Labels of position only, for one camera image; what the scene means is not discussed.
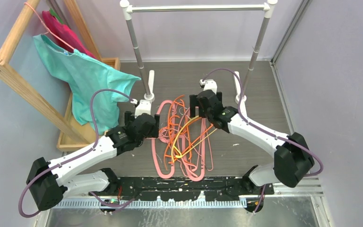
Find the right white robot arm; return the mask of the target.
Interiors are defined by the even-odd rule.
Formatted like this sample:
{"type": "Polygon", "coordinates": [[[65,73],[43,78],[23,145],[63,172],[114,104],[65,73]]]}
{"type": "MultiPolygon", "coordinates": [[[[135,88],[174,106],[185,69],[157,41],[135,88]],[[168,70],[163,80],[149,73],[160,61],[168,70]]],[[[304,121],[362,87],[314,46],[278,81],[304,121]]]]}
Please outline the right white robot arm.
{"type": "Polygon", "coordinates": [[[244,190],[256,194],[263,185],[282,183],[294,188],[314,166],[303,135],[291,135],[274,131],[248,117],[237,108],[223,106],[222,93],[205,90],[190,95],[190,116],[208,119],[216,129],[239,136],[266,151],[273,161],[267,165],[252,167],[245,176],[244,190]]]}

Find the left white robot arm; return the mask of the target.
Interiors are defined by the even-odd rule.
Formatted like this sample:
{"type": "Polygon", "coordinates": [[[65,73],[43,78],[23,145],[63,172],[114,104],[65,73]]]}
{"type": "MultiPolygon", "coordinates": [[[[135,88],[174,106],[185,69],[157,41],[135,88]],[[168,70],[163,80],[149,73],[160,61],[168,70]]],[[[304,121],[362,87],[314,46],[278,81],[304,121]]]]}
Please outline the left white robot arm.
{"type": "Polygon", "coordinates": [[[110,129],[96,142],[50,161],[44,157],[36,159],[31,165],[25,191],[30,191],[38,211],[49,210],[65,197],[84,192],[114,195],[119,182],[112,170],[104,168],[86,175],[82,172],[140,147],[147,138],[157,138],[159,126],[158,114],[134,116],[127,111],[124,126],[110,129]]]}

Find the yellow hanger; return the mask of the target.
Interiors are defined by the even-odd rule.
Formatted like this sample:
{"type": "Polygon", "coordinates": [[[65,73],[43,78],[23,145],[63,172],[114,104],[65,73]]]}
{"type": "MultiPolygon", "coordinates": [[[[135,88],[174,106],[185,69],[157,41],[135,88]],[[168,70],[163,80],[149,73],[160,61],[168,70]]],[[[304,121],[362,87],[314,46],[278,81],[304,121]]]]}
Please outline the yellow hanger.
{"type": "MultiPolygon", "coordinates": [[[[177,147],[177,143],[179,141],[179,137],[181,136],[181,134],[183,134],[183,131],[185,131],[185,134],[187,134],[187,139],[190,139],[190,136],[189,136],[189,126],[191,124],[193,124],[194,122],[198,121],[202,119],[202,117],[199,117],[199,116],[195,116],[195,117],[192,117],[190,118],[183,126],[182,128],[178,131],[178,133],[176,134],[173,142],[172,142],[172,145],[171,145],[171,160],[172,160],[172,163],[174,163],[177,159],[179,158],[182,158],[184,155],[186,155],[186,152],[190,152],[190,150],[192,150],[193,148],[195,148],[195,146],[197,144],[195,144],[194,146],[192,146],[190,149],[188,149],[187,151],[180,151],[180,149],[178,149],[177,147]]],[[[200,134],[200,136],[198,136],[193,142],[192,144],[196,143],[197,140],[199,138],[201,138],[202,135],[205,135],[209,129],[211,129],[213,126],[213,124],[211,123],[209,128],[207,128],[206,130],[204,130],[204,132],[202,132],[200,134]]],[[[214,129],[212,132],[210,132],[207,136],[205,136],[203,139],[201,139],[199,142],[197,142],[198,144],[201,143],[203,140],[205,140],[207,137],[209,137],[213,132],[215,132],[216,129],[214,129]]]]}

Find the orange plastic hanger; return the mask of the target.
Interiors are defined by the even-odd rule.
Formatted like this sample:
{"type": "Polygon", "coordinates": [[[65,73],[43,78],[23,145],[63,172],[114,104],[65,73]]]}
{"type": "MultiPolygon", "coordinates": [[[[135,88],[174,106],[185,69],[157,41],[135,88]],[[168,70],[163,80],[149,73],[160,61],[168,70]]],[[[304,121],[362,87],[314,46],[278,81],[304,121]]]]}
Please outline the orange plastic hanger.
{"type": "MultiPolygon", "coordinates": [[[[181,162],[180,158],[177,159],[174,163],[172,163],[171,160],[171,145],[172,142],[176,136],[176,134],[178,133],[178,131],[182,128],[182,126],[190,119],[190,109],[187,107],[186,103],[184,102],[184,95],[178,96],[177,98],[175,98],[174,100],[172,100],[170,102],[170,107],[168,110],[168,114],[167,114],[167,121],[166,121],[166,127],[167,127],[167,132],[163,131],[162,135],[164,136],[168,136],[170,142],[168,145],[168,149],[167,149],[167,155],[166,155],[166,159],[168,159],[168,164],[175,164],[176,162],[181,162]]],[[[189,136],[190,136],[190,140],[194,140],[195,138],[191,136],[192,134],[192,129],[191,126],[194,125],[191,124],[189,126],[189,136]]],[[[212,127],[211,129],[208,130],[208,133],[212,132],[215,128],[212,127]]],[[[211,144],[210,144],[210,139],[209,137],[206,138],[206,149],[209,149],[209,153],[212,154],[212,148],[211,148],[211,144]]],[[[178,149],[180,149],[180,151],[183,152],[184,148],[187,148],[189,142],[187,139],[187,134],[185,134],[185,131],[183,131],[183,134],[181,134],[181,136],[179,137],[179,141],[177,143],[177,147],[178,149]]]]}

